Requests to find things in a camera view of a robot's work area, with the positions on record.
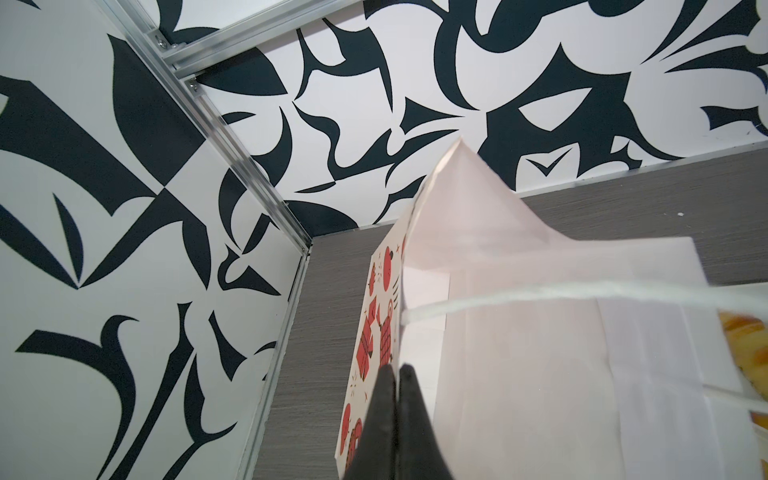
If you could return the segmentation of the red white paper bag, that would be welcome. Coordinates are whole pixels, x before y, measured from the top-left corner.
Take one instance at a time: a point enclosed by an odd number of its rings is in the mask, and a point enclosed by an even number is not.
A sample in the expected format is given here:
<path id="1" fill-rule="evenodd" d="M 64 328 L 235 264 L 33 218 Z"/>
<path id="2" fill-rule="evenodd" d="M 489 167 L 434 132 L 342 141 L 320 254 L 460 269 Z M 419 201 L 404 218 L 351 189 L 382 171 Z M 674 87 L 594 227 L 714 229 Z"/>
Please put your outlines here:
<path id="1" fill-rule="evenodd" d="M 416 371 L 452 479 L 763 479 L 767 401 L 744 394 L 688 237 L 573 240 L 463 142 L 373 253 L 335 461 L 379 369 Z"/>

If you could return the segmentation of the twisted fake bread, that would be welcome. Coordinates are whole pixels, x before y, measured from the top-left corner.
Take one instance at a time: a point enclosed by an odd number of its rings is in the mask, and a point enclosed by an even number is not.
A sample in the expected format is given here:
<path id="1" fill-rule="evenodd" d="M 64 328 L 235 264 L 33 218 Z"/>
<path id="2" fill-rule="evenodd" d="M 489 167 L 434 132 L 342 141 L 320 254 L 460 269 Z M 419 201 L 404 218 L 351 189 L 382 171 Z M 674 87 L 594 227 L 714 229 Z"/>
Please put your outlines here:
<path id="1" fill-rule="evenodd" d="M 744 394 L 767 401 L 767 325 L 743 314 L 720 311 L 719 320 Z"/>

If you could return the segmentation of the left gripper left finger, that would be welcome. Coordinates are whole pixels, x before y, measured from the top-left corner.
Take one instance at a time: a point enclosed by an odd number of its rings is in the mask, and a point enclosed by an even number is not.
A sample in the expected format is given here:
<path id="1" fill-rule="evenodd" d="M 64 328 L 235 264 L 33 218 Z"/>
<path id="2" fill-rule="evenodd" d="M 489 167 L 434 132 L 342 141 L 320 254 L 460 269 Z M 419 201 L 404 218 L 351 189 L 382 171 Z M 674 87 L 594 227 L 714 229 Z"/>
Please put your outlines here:
<path id="1" fill-rule="evenodd" d="M 387 364 L 378 371 L 359 443 L 343 479 L 395 479 L 397 429 L 396 375 Z"/>

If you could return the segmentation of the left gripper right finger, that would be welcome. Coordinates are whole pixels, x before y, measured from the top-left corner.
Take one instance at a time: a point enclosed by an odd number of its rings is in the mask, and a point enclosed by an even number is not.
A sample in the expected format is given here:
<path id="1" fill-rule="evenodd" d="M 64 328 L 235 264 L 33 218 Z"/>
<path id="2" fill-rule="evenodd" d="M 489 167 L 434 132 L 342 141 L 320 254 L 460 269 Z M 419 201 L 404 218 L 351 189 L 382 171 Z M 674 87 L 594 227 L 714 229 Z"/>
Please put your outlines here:
<path id="1" fill-rule="evenodd" d="M 399 371 L 397 478 L 451 480 L 412 365 Z"/>

